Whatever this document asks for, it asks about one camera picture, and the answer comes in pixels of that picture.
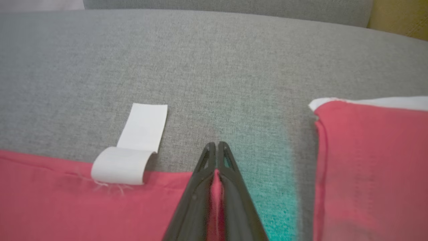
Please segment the folded red cloth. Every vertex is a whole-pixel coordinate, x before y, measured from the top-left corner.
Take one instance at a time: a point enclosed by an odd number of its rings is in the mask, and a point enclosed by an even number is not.
[[[92,164],[0,151],[1,240],[161,240],[191,172],[103,186]]]
[[[315,114],[314,241],[428,240],[428,112],[332,101]]]

